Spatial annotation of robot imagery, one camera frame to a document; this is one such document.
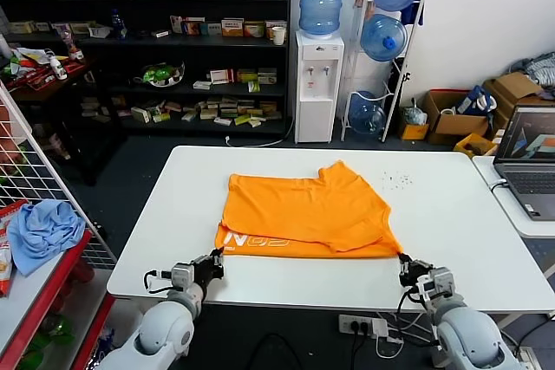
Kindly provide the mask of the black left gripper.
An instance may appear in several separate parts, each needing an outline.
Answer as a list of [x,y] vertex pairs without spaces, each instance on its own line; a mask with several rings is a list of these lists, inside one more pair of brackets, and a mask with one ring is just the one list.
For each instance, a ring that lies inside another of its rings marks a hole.
[[203,255],[193,260],[194,282],[203,290],[207,290],[214,279],[221,280],[224,277],[224,248],[212,250],[210,255]]

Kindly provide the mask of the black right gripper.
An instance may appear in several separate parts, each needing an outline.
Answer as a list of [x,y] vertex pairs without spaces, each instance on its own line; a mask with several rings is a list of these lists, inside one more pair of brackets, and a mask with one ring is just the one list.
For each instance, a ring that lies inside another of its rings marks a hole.
[[401,286],[414,287],[421,276],[426,276],[433,269],[431,263],[422,260],[413,260],[407,254],[398,255],[400,262]]

